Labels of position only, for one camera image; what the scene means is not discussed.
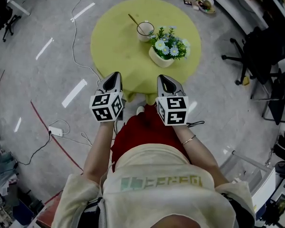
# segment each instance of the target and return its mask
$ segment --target bracelet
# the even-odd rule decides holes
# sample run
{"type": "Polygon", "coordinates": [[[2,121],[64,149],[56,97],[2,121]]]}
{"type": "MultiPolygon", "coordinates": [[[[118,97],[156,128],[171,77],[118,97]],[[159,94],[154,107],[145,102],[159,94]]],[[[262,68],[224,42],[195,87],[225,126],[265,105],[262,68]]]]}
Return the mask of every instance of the bracelet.
{"type": "Polygon", "coordinates": [[[194,136],[190,139],[188,139],[187,141],[183,142],[182,145],[185,145],[186,143],[190,142],[191,140],[193,140],[196,137],[196,135],[194,134],[194,136]]]}

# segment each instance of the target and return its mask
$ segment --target white cup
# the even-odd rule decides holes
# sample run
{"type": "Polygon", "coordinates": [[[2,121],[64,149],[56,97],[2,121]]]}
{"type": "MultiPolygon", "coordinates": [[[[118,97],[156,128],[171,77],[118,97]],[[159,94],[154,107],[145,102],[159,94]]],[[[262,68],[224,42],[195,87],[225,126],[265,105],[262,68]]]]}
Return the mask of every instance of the white cup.
{"type": "Polygon", "coordinates": [[[142,22],[137,26],[138,39],[143,42],[149,41],[149,36],[152,35],[154,26],[149,22],[142,22]]]}

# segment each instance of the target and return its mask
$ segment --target potted plant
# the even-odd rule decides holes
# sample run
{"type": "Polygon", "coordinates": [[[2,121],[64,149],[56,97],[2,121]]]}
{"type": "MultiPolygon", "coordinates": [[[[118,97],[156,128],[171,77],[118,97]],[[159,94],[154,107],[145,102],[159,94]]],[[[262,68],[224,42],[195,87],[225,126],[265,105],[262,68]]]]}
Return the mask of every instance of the potted plant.
{"type": "Polygon", "coordinates": [[[156,35],[150,36],[152,47],[148,54],[159,67],[168,67],[175,59],[180,60],[190,55],[190,43],[174,35],[176,27],[170,26],[168,33],[165,33],[165,28],[161,26],[156,35]]]}

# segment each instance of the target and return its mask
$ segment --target spoon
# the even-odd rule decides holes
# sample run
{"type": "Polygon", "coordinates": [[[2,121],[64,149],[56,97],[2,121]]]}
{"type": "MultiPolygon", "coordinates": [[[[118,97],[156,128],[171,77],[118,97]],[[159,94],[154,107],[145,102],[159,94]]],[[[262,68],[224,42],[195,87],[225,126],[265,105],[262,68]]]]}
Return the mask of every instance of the spoon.
{"type": "Polygon", "coordinates": [[[129,17],[134,21],[135,24],[137,24],[137,26],[141,29],[141,31],[143,32],[143,34],[146,36],[147,34],[143,31],[143,29],[138,25],[138,23],[136,22],[136,20],[133,18],[133,16],[131,16],[130,14],[128,14],[129,17]]]}

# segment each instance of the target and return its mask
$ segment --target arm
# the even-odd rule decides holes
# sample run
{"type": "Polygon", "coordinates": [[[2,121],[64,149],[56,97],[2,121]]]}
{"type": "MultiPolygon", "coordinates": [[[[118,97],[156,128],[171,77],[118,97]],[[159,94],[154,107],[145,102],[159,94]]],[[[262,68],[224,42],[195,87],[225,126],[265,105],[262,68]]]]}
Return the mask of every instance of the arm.
{"type": "Polygon", "coordinates": [[[97,136],[85,160],[83,176],[100,184],[100,178],[108,170],[110,146],[114,122],[100,124],[97,136]]]}
{"type": "MultiPolygon", "coordinates": [[[[184,143],[194,136],[191,130],[185,125],[173,126],[173,128],[181,143],[184,143]]],[[[228,183],[228,180],[220,171],[214,156],[207,149],[207,147],[199,141],[197,137],[187,142],[184,145],[184,148],[193,165],[198,166],[211,174],[215,187],[224,183],[228,183]]]]}

